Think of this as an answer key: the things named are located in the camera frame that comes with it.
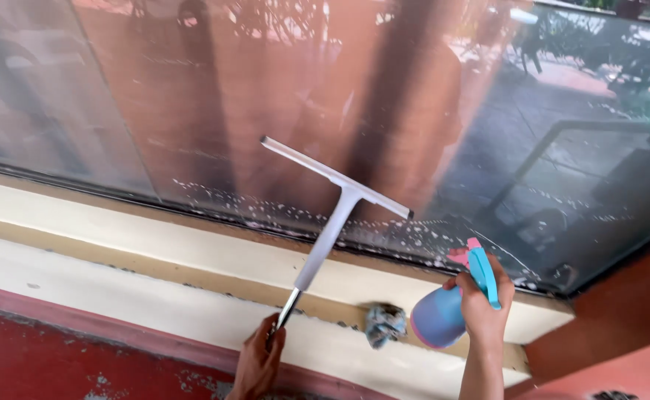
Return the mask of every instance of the hand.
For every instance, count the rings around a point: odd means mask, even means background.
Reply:
[[[466,251],[468,249],[452,249],[451,256],[459,257]],[[488,298],[478,289],[470,273],[462,272],[457,277],[452,277],[444,284],[444,289],[451,290],[456,286],[462,289],[461,312],[466,321],[466,331],[471,336],[471,344],[490,350],[498,348],[502,350],[503,334],[510,305],[513,304],[515,286],[507,277],[498,259],[492,254],[486,253],[486,255],[498,284],[499,310],[494,310],[490,306]]]
[[[267,317],[243,343],[234,388],[226,400],[258,400],[273,386],[286,336],[285,328],[280,328],[272,335],[272,349],[266,349],[268,333],[277,320],[277,314]]]

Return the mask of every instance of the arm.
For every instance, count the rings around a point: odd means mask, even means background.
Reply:
[[[452,250],[451,255],[460,256],[466,250]],[[500,310],[490,306],[468,273],[460,273],[444,284],[447,290],[456,286],[462,289],[461,311],[471,337],[459,400],[503,400],[503,335],[515,286],[495,256],[488,254],[488,260],[498,284]]]
[[[258,400],[273,386],[286,335],[285,328],[273,333],[272,349],[267,350],[268,333],[277,320],[277,314],[267,317],[243,343],[234,388],[226,400]]]

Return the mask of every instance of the blue spray bottle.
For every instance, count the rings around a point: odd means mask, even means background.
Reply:
[[[500,309],[498,285],[486,252],[476,238],[468,240],[465,256],[449,256],[470,269],[471,277],[488,298],[490,306]],[[461,313],[461,288],[444,290],[440,287],[422,298],[411,312],[411,328],[414,334],[434,349],[448,347],[458,341],[466,332],[466,322]]]

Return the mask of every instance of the blue rag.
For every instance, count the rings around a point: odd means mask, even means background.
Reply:
[[[391,304],[377,304],[367,313],[367,341],[374,350],[379,350],[389,339],[397,340],[407,335],[407,315]]]

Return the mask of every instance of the white squeegee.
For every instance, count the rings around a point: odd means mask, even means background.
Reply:
[[[340,231],[345,225],[347,217],[350,216],[352,209],[355,208],[355,205],[360,199],[365,199],[373,204],[379,204],[390,210],[392,213],[406,219],[414,218],[414,212],[394,200],[375,192],[363,184],[355,182],[353,179],[329,168],[321,162],[317,162],[314,159],[271,139],[270,137],[263,136],[261,143],[266,148],[273,150],[276,153],[303,165],[304,167],[312,169],[342,188],[340,200],[337,202],[335,211],[333,211],[327,224],[325,224],[325,228],[315,241],[313,250],[311,250],[308,255],[308,259],[305,261],[305,265],[300,271],[300,274],[298,274],[298,278],[295,279],[295,288],[293,289],[293,293],[291,293],[288,302],[285,304],[280,316],[278,317],[278,323],[275,327],[275,330],[278,330],[288,321],[288,318],[290,317],[290,314],[293,311],[295,304],[298,302],[302,292],[308,290],[308,287],[310,287],[315,274],[320,270],[320,266],[327,258],[327,255],[335,244],[337,237],[340,235]]]

